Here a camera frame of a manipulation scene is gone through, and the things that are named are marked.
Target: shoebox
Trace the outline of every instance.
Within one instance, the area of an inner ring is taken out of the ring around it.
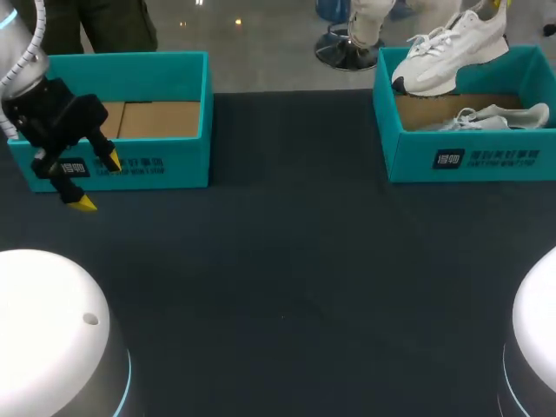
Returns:
[[[109,112],[103,133],[122,171],[109,173],[86,139],[63,153],[65,173],[85,190],[186,189],[209,184],[213,93],[204,52],[52,56],[48,78],[77,96],[94,93]],[[21,137],[10,151],[35,192],[55,191],[31,170],[36,148]]]
[[[556,79],[536,46],[516,46],[483,65],[461,69],[448,96],[418,98],[392,90],[407,48],[383,48],[374,84],[374,111],[391,182],[556,180]],[[546,103],[546,129],[420,131],[460,110],[491,104],[529,109]]]

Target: dark trousers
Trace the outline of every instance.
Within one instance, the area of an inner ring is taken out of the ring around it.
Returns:
[[[31,32],[35,29],[33,0],[10,0]],[[80,24],[96,53],[154,51],[156,29],[144,0],[45,0],[48,55],[83,53]]]

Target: shoe sole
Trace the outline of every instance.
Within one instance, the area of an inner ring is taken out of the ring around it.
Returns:
[[[434,98],[434,97],[445,96],[446,94],[455,90],[456,78],[458,76],[459,70],[471,65],[483,65],[485,63],[490,63],[491,61],[494,61],[495,59],[505,55],[509,50],[510,49],[508,46],[506,35],[504,35],[500,40],[484,48],[483,50],[477,52],[473,56],[474,62],[468,63],[458,68],[455,71],[455,74],[453,75],[452,78],[450,78],[445,83],[434,87],[433,89],[428,89],[426,91],[421,91],[419,93],[409,93],[405,88],[403,76],[396,78],[394,80],[394,82],[392,83],[392,88],[395,91],[406,96],[422,97],[422,98]]]

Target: dark table surface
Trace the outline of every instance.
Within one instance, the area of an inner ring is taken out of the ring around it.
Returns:
[[[390,184],[370,91],[217,95],[211,181],[85,215],[1,148],[0,249],[97,279],[152,416],[497,415],[555,183]]]

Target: teal box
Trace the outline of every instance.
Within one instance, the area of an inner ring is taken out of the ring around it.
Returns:
[[[88,177],[74,181],[85,190],[185,189],[209,185],[213,92],[205,52],[156,52],[52,56],[48,78],[62,78],[77,96],[94,93],[102,102],[199,102],[195,137],[113,139],[122,172],[109,174],[87,140],[63,153],[63,161]],[[10,151],[35,192],[54,192],[30,168],[37,151],[25,140],[9,141]]]
[[[546,103],[547,129],[406,131],[391,79],[407,48],[383,48],[374,111],[391,182],[556,180],[556,79],[539,47],[516,46],[500,58],[461,69],[454,94],[515,95],[524,109]],[[429,98],[415,99],[427,106]]]

